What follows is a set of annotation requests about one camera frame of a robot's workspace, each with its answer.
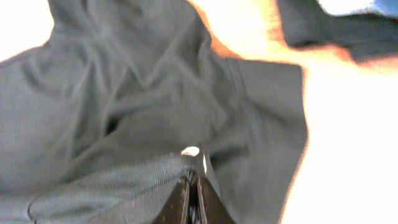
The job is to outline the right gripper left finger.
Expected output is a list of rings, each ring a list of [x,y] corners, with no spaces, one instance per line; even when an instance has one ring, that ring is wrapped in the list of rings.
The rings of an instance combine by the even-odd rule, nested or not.
[[[189,200],[190,184],[187,179],[179,179],[152,224],[187,224]]]

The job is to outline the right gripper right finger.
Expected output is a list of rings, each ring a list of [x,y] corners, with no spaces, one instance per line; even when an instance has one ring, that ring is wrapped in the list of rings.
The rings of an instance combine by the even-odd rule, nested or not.
[[[197,190],[201,224],[235,224],[208,179],[200,177]]]

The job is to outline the black t-shirt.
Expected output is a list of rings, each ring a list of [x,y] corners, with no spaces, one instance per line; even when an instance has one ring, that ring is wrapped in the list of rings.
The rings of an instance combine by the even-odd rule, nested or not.
[[[277,223],[307,127],[297,65],[221,58],[186,1],[50,1],[1,64],[1,222],[150,223],[204,175],[237,223]]]

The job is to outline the black garment in pile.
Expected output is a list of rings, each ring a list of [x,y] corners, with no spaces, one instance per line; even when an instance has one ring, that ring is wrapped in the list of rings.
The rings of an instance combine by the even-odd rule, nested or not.
[[[323,12],[316,0],[277,0],[286,44],[335,44],[354,61],[397,54],[397,20],[372,14],[344,17]]]

